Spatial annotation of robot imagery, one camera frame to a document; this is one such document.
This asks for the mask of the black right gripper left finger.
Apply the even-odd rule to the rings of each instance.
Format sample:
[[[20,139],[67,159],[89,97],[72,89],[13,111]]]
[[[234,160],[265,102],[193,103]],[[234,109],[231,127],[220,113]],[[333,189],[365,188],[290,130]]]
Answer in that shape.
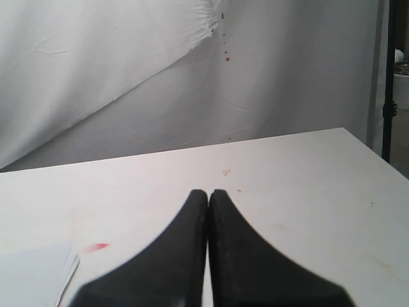
[[[192,190],[167,228],[118,268],[82,286],[73,306],[201,306],[207,194]]]

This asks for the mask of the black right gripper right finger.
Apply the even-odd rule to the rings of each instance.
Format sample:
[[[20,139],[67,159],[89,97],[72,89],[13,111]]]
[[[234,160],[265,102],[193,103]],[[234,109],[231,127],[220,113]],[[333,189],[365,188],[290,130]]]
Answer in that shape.
[[[271,246],[224,190],[208,207],[214,306],[351,306],[345,289]]]

